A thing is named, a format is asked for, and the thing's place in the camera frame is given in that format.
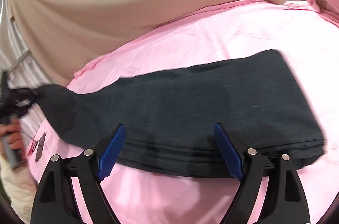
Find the folded fabric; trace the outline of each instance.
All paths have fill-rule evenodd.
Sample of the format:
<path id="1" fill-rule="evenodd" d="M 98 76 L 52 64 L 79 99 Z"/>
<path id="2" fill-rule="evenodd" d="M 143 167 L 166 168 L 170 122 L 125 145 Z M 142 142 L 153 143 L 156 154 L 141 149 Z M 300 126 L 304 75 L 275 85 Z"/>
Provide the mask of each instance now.
<path id="1" fill-rule="evenodd" d="M 324 139 L 307 101 L 275 50 L 132 78 L 79 95 L 45 85 L 38 104 L 69 144 L 94 147 L 118 123 L 128 138 L 118 162 L 191 177 L 229 177 L 213 138 L 221 121 L 249 147 L 287 152 L 297 168 L 323 154 Z"/>

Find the bed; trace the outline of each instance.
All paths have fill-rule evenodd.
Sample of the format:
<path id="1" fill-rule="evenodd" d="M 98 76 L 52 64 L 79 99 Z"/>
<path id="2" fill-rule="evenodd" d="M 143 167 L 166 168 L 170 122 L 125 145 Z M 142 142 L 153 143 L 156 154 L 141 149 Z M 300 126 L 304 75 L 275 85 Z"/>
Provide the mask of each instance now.
<path id="1" fill-rule="evenodd" d="M 286 1 L 283 5 L 263 0 L 241 0 L 208 6 L 95 58 L 75 74 L 68 87 L 78 93 L 93 92 L 120 76 L 131 77 L 279 49 L 325 131 L 325 156 L 300 170 L 299 175 L 308 199 L 311 223 L 331 223 L 336 214 L 333 200 L 339 191 L 339 183 L 333 175 L 338 172 L 339 156 L 335 133 L 339 125 L 336 118 L 339 101 L 333 75 L 339 71 L 338 15 L 335 13 L 336 1 L 339 0 L 326 1 L 332 11 L 321 9 L 316 0 Z M 72 157 L 82 152 L 82 149 L 62 142 L 46 121 L 35 139 L 39 140 L 44 133 L 43 157 L 36 163 L 33 153 L 28 160 L 37 181 L 53 154 Z M 122 223 L 136 223 L 138 220 L 140 224 L 214 224 L 222 218 L 238 183 L 232 179 L 170 177 L 117 165 L 101 185 Z M 264 178 L 250 223 L 258 217 L 266 185 Z M 90 223 L 75 180 L 74 187 L 83 219 Z"/>

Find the blue gripper pad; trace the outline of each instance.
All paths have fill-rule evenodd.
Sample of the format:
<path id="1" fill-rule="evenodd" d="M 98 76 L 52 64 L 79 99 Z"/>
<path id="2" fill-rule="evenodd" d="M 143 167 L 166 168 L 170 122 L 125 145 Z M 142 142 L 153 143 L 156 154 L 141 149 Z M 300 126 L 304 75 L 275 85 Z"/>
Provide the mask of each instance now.
<path id="1" fill-rule="evenodd" d="M 223 128 L 218 123 L 214 126 L 214 139 L 218 145 L 222 157 L 224 158 L 229 173 L 231 176 L 237 178 L 237 180 L 241 182 L 244 178 L 241 158 L 233 147 L 230 139 L 225 134 Z"/>
<path id="2" fill-rule="evenodd" d="M 97 173 L 99 182 L 102 182 L 104 178 L 111 174 L 118 155 L 125 144 L 126 136 L 126 127 L 121 125 L 99 159 Z"/>

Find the metal screw head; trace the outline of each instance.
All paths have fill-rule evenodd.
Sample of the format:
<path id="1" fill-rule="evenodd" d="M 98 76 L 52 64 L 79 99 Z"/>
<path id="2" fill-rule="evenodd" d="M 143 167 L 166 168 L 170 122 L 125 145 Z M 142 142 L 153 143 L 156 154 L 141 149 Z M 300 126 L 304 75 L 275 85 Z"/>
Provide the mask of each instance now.
<path id="1" fill-rule="evenodd" d="M 86 149 L 85 151 L 84 151 L 84 155 L 85 156 L 91 156 L 93 154 L 93 150 L 92 149 Z"/>
<path id="2" fill-rule="evenodd" d="M 51 160 L 52 162 L 56 162 L 57 160 L 59 160 L 59 155 L 53 155 L 53 156 L 50 158 L 50 160 Z"/>
<path id="3" fill-rule="evenodd" d="M 249 155 L 256 155 L 257 151 L 254 148 L 249 148 L 249 149 L 247 149 L 247 153 Z"/>
<path id="4" fill-rule="evenodd" d="M 282 156 L 282 159 L 285 160 L 285 161 L 288 161 L 289 160 L 289 156 L 287 154 L 283 154 Z"/>

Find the pink fabric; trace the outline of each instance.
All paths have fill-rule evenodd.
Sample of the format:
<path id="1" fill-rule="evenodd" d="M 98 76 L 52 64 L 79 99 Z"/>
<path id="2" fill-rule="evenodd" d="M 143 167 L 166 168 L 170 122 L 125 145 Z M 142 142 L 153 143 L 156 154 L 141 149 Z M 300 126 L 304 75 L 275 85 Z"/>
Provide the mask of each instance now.
<path id="1" fill-rule="evenodd" d="M 328 22 L 329 17 L 322 14 L 314 0 L 290 1 L 284 6 L 246 0 L 208 7 L 91 61 L 77 72 L 69 88 L 88 93 L 119 77 L 280 50 L 326 137 L 326 154 L 299 171 L 311 223 L 316 223 L 339 191 L 339 29 L 336 21 Z M 36 139 L 43 133 L 47 133 L 43 157 L 35 163 L 35 151 L 28 160 L 38 181 L 53 154 L 66 158 L 82 151 L 65 144 L 47 121 Z M 116 164 L 101 186 L 122 224 L 218 224 L 238 183 L 171 177 Z M 264 178 L 249 223 L 258 218 L 266 187 Z M 81 215 L 91 223 L 76 179 L 74 189 Z"/>

